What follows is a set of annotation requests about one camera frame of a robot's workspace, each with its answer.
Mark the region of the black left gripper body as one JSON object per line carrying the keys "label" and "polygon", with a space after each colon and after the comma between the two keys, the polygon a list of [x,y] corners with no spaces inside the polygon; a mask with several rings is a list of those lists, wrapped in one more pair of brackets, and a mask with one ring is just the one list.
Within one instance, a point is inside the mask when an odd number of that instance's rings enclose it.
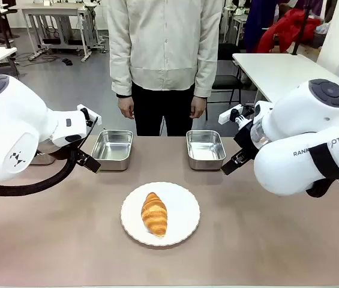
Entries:
{"label": "black left gripper body", "polygon": [[76,163],[80,166],[87,166],[91,163],[92,157],[80,149],[75,150]]}

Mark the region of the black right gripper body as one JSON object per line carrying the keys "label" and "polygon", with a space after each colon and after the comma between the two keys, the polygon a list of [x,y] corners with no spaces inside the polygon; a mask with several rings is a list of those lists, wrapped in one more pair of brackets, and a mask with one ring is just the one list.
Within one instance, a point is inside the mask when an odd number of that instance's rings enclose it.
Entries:
{"label": "black right gripper body", "polygon": [[234,141],[241,148],[233,157],[237,160],[254,160],[259,149],[251,139],[251,128],[253,121],[246,119],[239,123],[239,130],[234,137]]}

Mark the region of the person's left hand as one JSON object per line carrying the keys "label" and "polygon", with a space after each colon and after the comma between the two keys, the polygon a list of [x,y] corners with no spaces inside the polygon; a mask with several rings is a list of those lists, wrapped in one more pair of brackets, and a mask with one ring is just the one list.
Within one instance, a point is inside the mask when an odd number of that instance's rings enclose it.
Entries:
{"label": "person's left hand", "polygon": [[200,118],[206,109],[207,99],[194,96],[191,101],[190,118]]}

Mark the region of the person's right hand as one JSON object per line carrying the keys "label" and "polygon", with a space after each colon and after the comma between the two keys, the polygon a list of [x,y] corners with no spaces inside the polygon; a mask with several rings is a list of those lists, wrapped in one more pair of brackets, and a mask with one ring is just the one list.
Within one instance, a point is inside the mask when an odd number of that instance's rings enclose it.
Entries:
{"label": "person's right hand", "polygon": [[118,107],[125,118],[134,119],[134,101],[132,97],[119,97]]}

